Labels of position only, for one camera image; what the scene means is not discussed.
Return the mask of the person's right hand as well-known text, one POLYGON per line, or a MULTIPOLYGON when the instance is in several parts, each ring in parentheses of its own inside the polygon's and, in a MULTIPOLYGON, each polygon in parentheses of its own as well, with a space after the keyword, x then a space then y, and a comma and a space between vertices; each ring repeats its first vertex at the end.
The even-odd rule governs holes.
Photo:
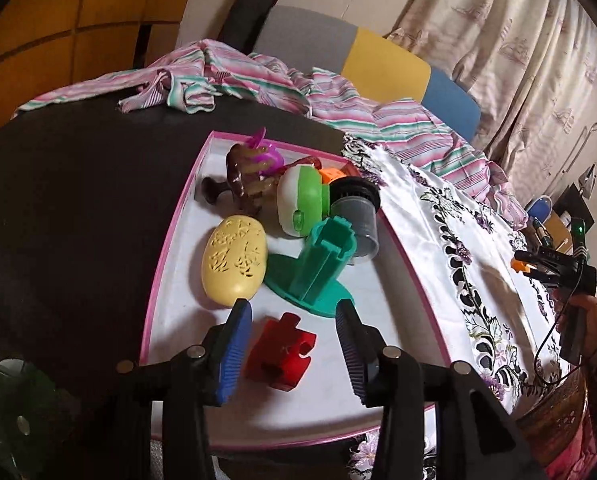
POLYGON ((568 308, 578 308, 586 314, 586 330, 583 345, 583 356, 591 356, 597 349, 597 298, 594 296, 577 294, 568 301, 556 303, 557 312, 568 308))

